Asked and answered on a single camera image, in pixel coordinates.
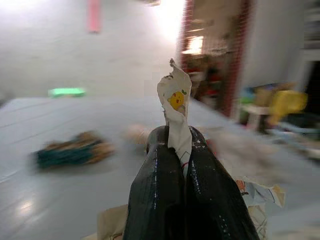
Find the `yellow cartoon sticker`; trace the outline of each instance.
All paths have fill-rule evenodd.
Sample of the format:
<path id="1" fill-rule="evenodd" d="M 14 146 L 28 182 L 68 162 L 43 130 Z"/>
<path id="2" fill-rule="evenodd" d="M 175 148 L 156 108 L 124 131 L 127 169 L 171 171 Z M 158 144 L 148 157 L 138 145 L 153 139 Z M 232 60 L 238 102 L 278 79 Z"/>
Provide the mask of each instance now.
<path id="1" fill-rule="evenodd" d="M 180 91 L 176 91 L 170 98 L 168 98 L 168 102 L 171 104 L 174 110 L 178 110 L 178 108 L 184 104 L 185 97 Z"/>

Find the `red object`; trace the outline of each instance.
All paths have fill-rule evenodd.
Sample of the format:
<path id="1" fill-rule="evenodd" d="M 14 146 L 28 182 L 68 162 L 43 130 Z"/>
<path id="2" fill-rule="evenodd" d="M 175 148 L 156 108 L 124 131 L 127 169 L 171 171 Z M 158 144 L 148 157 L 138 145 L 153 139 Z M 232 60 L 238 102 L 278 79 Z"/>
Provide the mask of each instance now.
<path id="1" fill-rule="evenodd" d="M 221 76 L 219 76 L 219 74 L 213 74 L 210 78 L 210 82 L 218 82 L 221 80 L 222 80 L 222 78 L 221 78 Z"/>
<path id="2" fill-rule="evenodd" d="M 214 95 L 214 94 L 218 94 L 219 92 L 217 90 L 212 90 L 209 89 L 208 91 L 205 92 L 204 95 Z"/>
<path id="3" fill-rule="evenodd" d="M 198 67 L 193 67 L 193 68 L 186 68 L 185 72 L 186 73 L 193 73 L 193 72 L 201 72 L 201 70 Z"/>
<path id="4" fill-rule="evenodd" d="M 250 17 L 252 15 L 253 4 L 253 0 L 241 0 L 241 11 L 239 15 L 240 22 L 235 37 L 235 52 L 230 65 L 229 78 L 226 80 L 226 86 L 222 99 L 223 106 L 221 106 L 222 113 L 227 117 L 230 117 L 234 103 L 236 86 L 242 66 L 243 55 L 245 51 L 245 40 L 248 32 L 249 21 L 251 20 Z"/>
<path id="5" fill-rule="evenodd" d="M 88 0 L 89 32 L 100 32 L 100 0 Z"/>
<path id="6" fill-rule="evenodd" d="M 189 164 L 189 162 L 187 161 L 187 162 L 185 162 L 183 165 L 182 165 L 182 169 L 184 169 L 185 168 L 185 166 L 187 165 L 187 164 Z"/>
<path id="7" fill-rule="evenodd" d="M 194 0 L 185 0 L 185 5 L 183 9 L 183 14 L 182 14 L 182 21 L 181 21 L 181 32 L 179 34 L 179 38 L 177 41 L 177 44 L 181 46 L 181 52 L 180 52 L 181 68 L 185 72 L 187 70 L 187 55 L 183 54 L 182 51 L 185 51 L 188 49 L 188 39 L 187 39 L 188 33 L 187 32 L 191 25 L 193 9 L 194 9 Z"/>
<path id="8" fill-rule="evenodd" d="M 214 142 L 211 139 L 207 139 L 206 144 L 210 148 L 211 152 L 213 152 L 214 156 L 217 156 L 216 146 L 214 145 Z"/>

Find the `white wall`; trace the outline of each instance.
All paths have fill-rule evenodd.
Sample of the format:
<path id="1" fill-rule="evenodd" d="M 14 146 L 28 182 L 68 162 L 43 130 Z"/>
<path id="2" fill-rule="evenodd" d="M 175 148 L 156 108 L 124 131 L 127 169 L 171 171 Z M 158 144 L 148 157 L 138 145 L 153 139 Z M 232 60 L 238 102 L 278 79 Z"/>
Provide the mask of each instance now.
<path id="1" fill-rule="evenodd" d="M 290 81 L 304 37 L 303 0 L 255 0 L 238 89 Z"/>
<path id="2" fill-rule="evenodd" d="M 89 96 L 157 96 L 172 70 L 184 0 L 102 0 L 99 34 L 87 0 L 0 0 L 0 92 L 44 97 L 83 87 Z"/>

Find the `pink object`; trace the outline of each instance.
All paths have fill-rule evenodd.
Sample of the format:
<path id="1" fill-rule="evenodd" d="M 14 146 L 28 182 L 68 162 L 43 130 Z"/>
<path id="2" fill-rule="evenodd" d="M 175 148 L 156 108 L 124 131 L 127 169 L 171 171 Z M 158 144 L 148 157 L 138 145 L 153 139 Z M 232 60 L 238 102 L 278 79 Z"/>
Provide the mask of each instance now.
<path id="1" fill-rule="evenodd" d="M 88 0 L 88 27 L 89 32 L 100 32 L 100 0 Z"/>

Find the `red door frame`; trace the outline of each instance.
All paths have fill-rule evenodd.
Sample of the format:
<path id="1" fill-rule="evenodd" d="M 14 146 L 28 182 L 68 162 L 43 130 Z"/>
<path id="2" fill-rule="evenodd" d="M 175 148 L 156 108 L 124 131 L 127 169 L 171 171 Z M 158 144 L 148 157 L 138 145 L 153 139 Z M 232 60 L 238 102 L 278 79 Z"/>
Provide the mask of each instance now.
<path id="1" fill-rule="evenodd" d="M 236 33 L 235 46 L 233 59 L 230 64 L 229 77 L 225 80 L 224 93 L 222 96 L 222 107 L 219 109 L 225 116 L 230 117 L 232 113 L 232 107 L 234 103 L 234 98 L 236 94 L 237 82 L 239 80 L 240 71 L 242 67 L 242 62 L 245 53 L 245 41 L 248 35 L 248 26 L 250 21 L 250 16 L 252 14 L 254 0 L 241 0 L 240 5 L 240 15 L 239 15 L 239 26 Z M 192 20 L 193 13 L 193 0 L 185 0 L 185 7 L 182 17 L 182 28 L 180 35 L 180 62 L 182 69 L 186 70 L 186 56 L 182 54 L 182 51 L 187 50 L 188 40 L 186 38 L 187 31 Z"/>

